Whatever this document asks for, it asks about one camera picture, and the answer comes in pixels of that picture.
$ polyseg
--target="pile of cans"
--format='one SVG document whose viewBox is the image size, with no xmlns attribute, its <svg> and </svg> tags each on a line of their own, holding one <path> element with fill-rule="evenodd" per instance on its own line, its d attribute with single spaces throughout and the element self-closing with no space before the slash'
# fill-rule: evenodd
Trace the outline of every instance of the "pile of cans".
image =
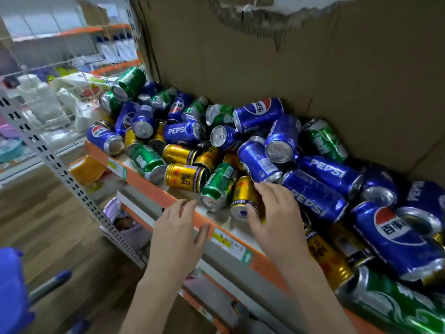
<svg viewBox="0 0 445 334">
<path fill-rule="evenodd" d="M 358 295 L 369 287 L 365 277 L 379 274 L 364 264 L 375 261 L 385 263 L 393 284 L 445 286 L 445 190 L 421 181 L 399 193 L 384 166 L 350 166 L 324 119 L 302 118 L 302 125 L 278 98 L 242 107 L 210 104 L 146 83 L 137 68 L 101 104 L 116 123 L 93 125 L 91 143 L 109 155 L 125 151 L 144 178 L 197 192 L 211 211 L 230 208 L 233 218 L 247 221 L 251 204 L 262 217 L 253 183 L 288 188 L 301 206 L 309 250 L 336 293 L 364 302 Z M 445 321 L 445 310 L 440 317 Z"/>
</svg>

